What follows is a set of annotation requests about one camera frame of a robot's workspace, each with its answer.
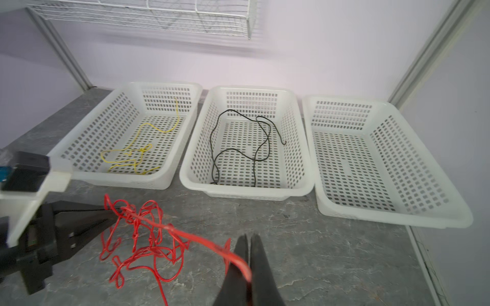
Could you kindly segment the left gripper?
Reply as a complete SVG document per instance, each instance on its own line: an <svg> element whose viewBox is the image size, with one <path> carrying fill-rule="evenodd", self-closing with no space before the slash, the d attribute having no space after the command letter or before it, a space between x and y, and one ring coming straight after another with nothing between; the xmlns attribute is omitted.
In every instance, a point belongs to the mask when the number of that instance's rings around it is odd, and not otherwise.
<svg viewBox="0 0 490 306"><path fill-rule="evenodd" d="M41 205L19 240L16 259L28 294L44 289L54 265L69 260L117 218L101 205L72 201Z"/></svg>

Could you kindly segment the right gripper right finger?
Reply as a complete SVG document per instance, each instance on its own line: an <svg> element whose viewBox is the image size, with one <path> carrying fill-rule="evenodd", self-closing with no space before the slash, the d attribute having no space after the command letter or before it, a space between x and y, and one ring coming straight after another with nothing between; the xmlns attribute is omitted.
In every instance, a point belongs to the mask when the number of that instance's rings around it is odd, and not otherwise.
<svg viewBox="0 0 490 306"><path fill-rule="evenodd" d="M250 267L252 272L251 304L284 306L285 303L275 283L263 242L258 234L251 237Z"/></svg>

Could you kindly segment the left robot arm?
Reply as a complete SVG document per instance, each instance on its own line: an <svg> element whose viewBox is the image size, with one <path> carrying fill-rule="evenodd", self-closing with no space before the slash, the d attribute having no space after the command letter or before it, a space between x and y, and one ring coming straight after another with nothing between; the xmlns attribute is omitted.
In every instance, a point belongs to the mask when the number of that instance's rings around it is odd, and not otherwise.
<svg viewBox="0 0 490 306"><path fill-rule="evenodd" d="M44 203L22 232L19 244L7 246L9 218L1 218L1 279L20 272L31 295L45 288L53 266L69 260L117 221L112 210L71 201Z"/></svg>

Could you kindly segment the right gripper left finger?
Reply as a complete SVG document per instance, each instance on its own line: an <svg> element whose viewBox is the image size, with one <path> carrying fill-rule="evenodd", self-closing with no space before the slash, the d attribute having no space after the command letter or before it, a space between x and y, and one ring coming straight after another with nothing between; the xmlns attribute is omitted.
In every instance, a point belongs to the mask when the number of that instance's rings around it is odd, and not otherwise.
<svg viewBox="0 0 490 306"><path fill-rule="evenodd" d="M246 266L249 266L249 247L246 234L237 239L234 253L242 258ZM249 304L249 285L242 276L241 271L231 263L227 275L223 281L222 288L219 291L213 305L248 305Z"/></svg>

